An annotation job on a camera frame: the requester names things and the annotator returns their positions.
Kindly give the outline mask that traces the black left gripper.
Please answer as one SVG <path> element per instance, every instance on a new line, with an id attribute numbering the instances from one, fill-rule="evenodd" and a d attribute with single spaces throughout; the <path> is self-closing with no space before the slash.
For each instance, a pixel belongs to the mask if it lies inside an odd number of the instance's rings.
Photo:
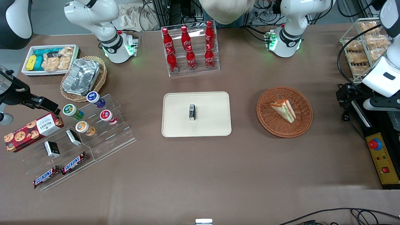
<path id="1" fill-rule="evenodd" d="M 357 101 L 374 97 L 374 91 L 366 86 L 352 86 L 350 83 L 337 84 L 337 101 Z"/>

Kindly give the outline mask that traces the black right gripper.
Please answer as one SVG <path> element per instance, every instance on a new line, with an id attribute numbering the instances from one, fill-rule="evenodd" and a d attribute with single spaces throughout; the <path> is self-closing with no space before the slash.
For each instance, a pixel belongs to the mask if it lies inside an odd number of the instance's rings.
<path id="1" fill-rule="evenodd" d="M 31 96 L 30 87 L 16 78 L 12 71 L 1 71 L 0 102 L 7 105 L 32 104 L 36 109 L 42 109 L 53 114 L 60 114 L 59 105 L 39 96 Z"/>

